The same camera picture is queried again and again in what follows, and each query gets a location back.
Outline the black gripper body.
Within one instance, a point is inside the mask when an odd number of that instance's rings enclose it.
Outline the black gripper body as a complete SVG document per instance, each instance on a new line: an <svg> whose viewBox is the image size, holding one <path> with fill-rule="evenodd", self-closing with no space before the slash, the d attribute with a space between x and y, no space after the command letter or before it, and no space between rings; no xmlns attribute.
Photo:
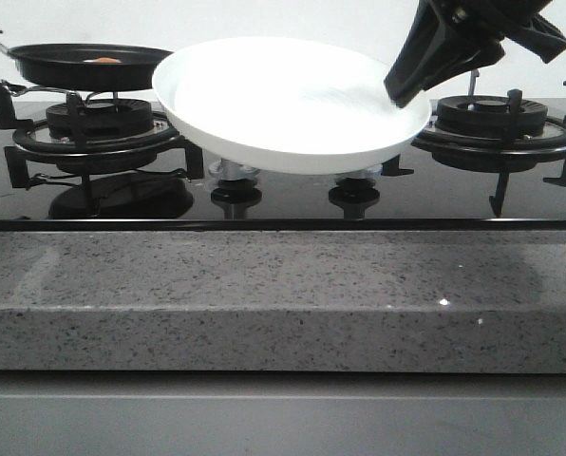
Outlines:
<svg viewBox="0 0 566 456"><path fill-rule="evenodd" d="M540 12L547 1L432 1L436 15L461 39L462 60L492 65L509 39L548 64L566 50L566 37Z"/></svg>

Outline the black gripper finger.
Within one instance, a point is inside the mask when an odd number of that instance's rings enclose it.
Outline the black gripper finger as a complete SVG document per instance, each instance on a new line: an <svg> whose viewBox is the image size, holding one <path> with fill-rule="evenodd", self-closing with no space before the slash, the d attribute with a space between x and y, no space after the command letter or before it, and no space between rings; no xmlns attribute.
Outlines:
<svg viewBox="0 0 566 456"><path fill-rule="evenodd" d="M391 69L391 101L405 107L421 91L465 72L492 66L504 55L498 43L474 47L456 39L433 43L410 40Z"/></svg>
<svg viewBox="0 0 566 456"><path fill-rule="evenodd" d="M414 98L454 77L459 33L452 21L453 7L452 1L419 2L406 41L385 78L390 98Z"/></svg>

